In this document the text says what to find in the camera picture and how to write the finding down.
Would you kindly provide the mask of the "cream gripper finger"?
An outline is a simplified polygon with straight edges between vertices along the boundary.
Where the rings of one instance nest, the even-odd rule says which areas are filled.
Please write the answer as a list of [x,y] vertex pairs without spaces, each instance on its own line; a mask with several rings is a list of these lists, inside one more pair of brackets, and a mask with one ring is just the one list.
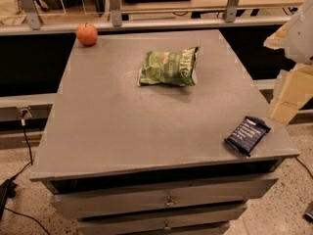
[[265,39],[263,46],[273,50],[283,49],[288,26],[289,24],[285,23],[279,27],[274,33]]
[[281,70],[274,85],[269,118],[288,124],[312,98],[312,65],[296,64],[290,71]]

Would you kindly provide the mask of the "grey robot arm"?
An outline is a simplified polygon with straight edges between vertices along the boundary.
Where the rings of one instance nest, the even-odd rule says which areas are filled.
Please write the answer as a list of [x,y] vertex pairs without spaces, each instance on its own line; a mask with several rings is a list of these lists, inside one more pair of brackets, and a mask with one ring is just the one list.
[[270,103],[269,118],[288,124],[313,97],[313,0],[305,0],[263,46],[283,49],[285,56],[295,62],[290,71],[281,72]]

